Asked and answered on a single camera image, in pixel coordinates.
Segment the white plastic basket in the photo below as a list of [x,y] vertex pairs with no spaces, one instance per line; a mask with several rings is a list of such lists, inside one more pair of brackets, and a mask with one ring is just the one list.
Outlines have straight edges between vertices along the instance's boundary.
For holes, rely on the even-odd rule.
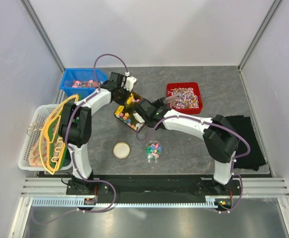
[[[18,160],[18,167],[20,169],[46,172],[40,160],[38,142],[45,119],[56,108],[56,106],[57,104],[48,104],[39,106],[36,109],[32,122],[29,125],[27,131],[28,135],[26,136],[22,152]],[[72,161],[66,148],[63,163],[58,171],[65,171],[71,167]]]

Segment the black cloth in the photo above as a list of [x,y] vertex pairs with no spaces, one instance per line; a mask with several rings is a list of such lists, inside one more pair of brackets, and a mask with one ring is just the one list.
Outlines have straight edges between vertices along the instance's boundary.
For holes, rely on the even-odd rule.
[[245,116],[228,116],[226,119],[237,134],[244,138],[250,146],[250,153],[241,158],[237,158],[234,168],[258,171],[261,166],[266,165],[266,161],[257,141],[251,118]]

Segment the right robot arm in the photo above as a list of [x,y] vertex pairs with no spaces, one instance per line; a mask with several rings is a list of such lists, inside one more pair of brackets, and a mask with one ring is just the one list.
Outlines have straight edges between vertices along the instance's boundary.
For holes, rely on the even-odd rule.
[[215,161],[213,184],[227,186],[230,183],[232,160],[239,139],[224,116],[216,115],[214,118],[190,116],[169,108],[161,100],[151,103],[141,99],[135,106],[135,118],[153,130],[174,130],[203,140],[209,155]]

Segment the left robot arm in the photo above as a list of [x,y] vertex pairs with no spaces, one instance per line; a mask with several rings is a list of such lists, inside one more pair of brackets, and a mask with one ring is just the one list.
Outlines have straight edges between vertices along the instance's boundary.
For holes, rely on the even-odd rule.
[[58,134],[69,151],[74,178],[88,183],[94,181],[87,149],[92,134],[93,114],[111,102],[124,105],[136,82],[137,79],[130,76],[129,72],[112,72],[109,79],[92,94],[63,106]]

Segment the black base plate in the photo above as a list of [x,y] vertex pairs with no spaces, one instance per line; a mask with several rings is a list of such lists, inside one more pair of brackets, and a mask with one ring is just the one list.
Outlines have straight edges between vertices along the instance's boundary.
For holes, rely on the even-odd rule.
[[227,186],[213,184],[199,175],[117,175],[100,176],[93,183],[72,178],[66,194],[92,196],[102,202],[203,202],[207,197],[239,196],[241,185],[231,180]]

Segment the round wooden jar lid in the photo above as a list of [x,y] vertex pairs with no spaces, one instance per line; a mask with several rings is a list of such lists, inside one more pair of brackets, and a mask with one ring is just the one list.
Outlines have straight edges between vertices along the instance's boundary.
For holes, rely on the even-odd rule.
[[128,157],[130,153],[130,146],[125,142],[117,143],[113,148],[113,154],[119,159],[124,159]]

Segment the blue plastic bin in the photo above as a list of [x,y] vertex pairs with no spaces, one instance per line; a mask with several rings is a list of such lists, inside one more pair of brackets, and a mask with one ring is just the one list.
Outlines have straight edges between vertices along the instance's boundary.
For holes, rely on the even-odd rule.
[[67,68],[59,89],[63,90],[68,97],[78,94],[80,98],[86,98],[95,91],[98,85],[108,79],[100,69],[96,69],[95,73],[98,81],[95,80],[92,68]]

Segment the clear glass jar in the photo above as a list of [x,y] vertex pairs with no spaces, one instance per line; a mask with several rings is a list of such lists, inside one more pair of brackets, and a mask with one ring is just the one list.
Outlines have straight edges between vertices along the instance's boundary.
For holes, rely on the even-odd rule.
[[162,153],[162,146],[158,141],[151,140],[145,146],[148,162],[156,162]]

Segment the clear plastic scoop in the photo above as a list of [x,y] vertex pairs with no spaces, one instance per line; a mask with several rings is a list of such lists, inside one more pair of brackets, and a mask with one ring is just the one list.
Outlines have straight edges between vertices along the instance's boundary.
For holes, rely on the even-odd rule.
[[175,93],[174,95],[164,97],[162,101],[164,104],[169,104],[169,103],[174,102],[180,98],[182,98],[182,93]]

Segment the gold tin of star candies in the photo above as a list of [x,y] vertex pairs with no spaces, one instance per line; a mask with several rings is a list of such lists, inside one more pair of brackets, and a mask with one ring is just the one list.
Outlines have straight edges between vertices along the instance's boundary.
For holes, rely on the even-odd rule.
[[140,101],[140,99],[142,99],[140,95],[132,92],[125,104],[118,106],[114,112],[114,116],[118,121],[136,133],[140,133],[145,127],[143,122],[139,122],[134,117],[134,114],[136,113],[135,106]]

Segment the red tray of lollipops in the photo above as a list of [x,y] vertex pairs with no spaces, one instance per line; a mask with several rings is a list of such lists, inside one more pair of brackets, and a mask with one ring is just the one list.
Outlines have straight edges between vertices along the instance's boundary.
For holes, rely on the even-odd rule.
[[179,94],[180,97],[169,103],[169,107],[178,112],[197,115],[203,108],[203,102],[197,82],[169,83],[166,86],[166,96]]

